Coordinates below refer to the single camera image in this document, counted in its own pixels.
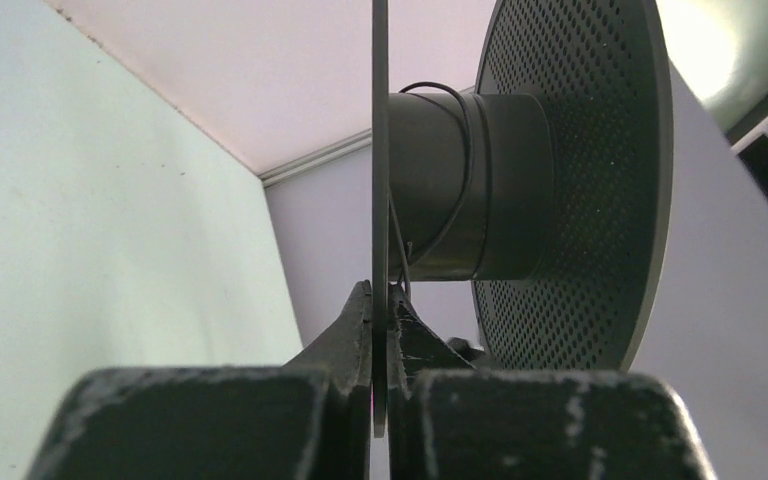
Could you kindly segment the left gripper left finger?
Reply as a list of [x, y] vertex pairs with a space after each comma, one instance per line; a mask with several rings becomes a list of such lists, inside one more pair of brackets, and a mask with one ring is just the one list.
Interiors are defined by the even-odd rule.
[[365, 479], [372, 292], [279, 367], [128, 367], [65, 395], [31, 479]]

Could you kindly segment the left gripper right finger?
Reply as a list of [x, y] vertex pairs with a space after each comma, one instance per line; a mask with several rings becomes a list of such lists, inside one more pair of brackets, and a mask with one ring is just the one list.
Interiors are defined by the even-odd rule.
[[616, 371], [477, 369], [389, 289], [394, 479], [712, 479], [667, 384]]

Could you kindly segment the black perforated spool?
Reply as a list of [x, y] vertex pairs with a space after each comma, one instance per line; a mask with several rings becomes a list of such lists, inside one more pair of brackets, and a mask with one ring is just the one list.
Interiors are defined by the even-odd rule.
[[499, 1], [474, 88], [389, 85], [372, 5], [373, 430], [389, 289], [467, 281], [504, 368], [631, 365], [666, 249], [669, 61], [652, 1]]

